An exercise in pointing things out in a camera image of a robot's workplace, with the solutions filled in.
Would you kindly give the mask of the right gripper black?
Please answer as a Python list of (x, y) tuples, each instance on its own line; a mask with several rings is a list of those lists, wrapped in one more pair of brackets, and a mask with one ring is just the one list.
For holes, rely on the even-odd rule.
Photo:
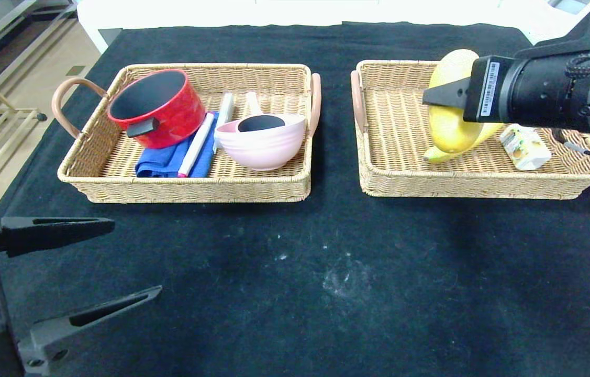
[(470, 77), (428, 88), (422, 103), (464, 109), (465, 121), (555, 127), (569, 121), (566, 57), (481, 57)]

